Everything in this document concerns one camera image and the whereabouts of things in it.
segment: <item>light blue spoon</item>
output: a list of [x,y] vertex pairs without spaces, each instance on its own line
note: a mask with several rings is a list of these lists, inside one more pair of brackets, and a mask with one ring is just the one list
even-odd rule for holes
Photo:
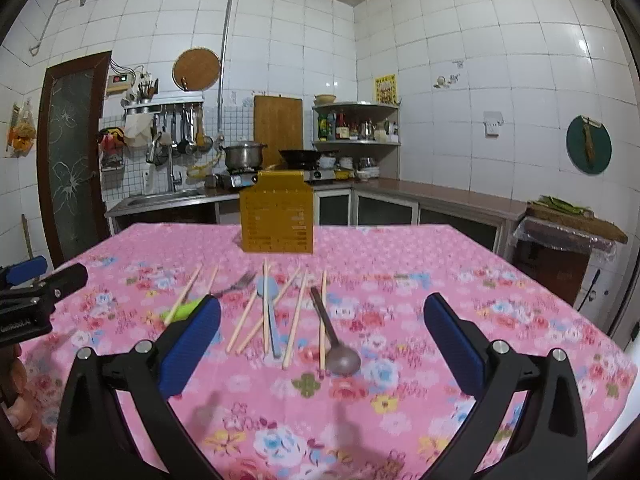
[[[258,291],[258,296],[262,297],[262,291],[264,290],[264,277],[259,276],[255,282],[255,288]],[[280,350],[280,333],[278,332],[278,326],[276,325],[276,313],[273,309],[273,300],[278,295],[278,283],[274,278],[269,276],[267,282],[268,306],[269,306],[269,334],[271,337],[271,348],[273,349],[273,357],[279,359],[282,355]]]

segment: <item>human hand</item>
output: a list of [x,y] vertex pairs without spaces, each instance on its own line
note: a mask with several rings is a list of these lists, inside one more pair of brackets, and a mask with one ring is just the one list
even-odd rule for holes
[[25,442],[36,440],[40,434],[42,424],[40,417],[36,414],[34,408],[33,397],[25,390],[27,384],[27,370],[18,359],[22,354],[20,345],[15,345],[15,359],[11,368],[11,378],[14,381],[15,391],[18,397],[14,405],[10,408],[4,408],[9,423],[18,432],[18,437]]

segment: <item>green round board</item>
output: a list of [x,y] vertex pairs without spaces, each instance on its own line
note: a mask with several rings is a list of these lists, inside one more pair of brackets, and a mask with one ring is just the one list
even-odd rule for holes
[[607,169],[611,161],[611,138],[604,125],[596,128],[590,124],[589,128],[595,152],[595,160],[593,164],[590,164],[587,160],[587,152],[585,149],[583,125],[584,121],[581,116],[576,117],[571,124],[569,124],[569,128],[566,131],[567,153],[574,166],[581,172],[592,175],[600,174]]

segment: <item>gas stove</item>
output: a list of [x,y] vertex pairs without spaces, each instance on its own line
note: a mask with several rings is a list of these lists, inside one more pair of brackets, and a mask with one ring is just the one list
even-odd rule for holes
[[[305,170],[303,173],[305,174],[305,181],[310,184],[335,179],[334,170]],[[256,182],[258,182],[257,171],[245,171],[242,173],[223,171],[218,174],[218,183],[223,189],[241,189],[243,187],[253,186]]]

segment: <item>plastic wrap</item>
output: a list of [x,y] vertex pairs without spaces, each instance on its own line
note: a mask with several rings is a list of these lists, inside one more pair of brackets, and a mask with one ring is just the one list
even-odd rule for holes
[[517,244],[518,240],[535,242],[556,251],[593,254],[604,262],[612,262],[616,257],[613,240],[533,216],[525,216],[511,234],[511,244]]

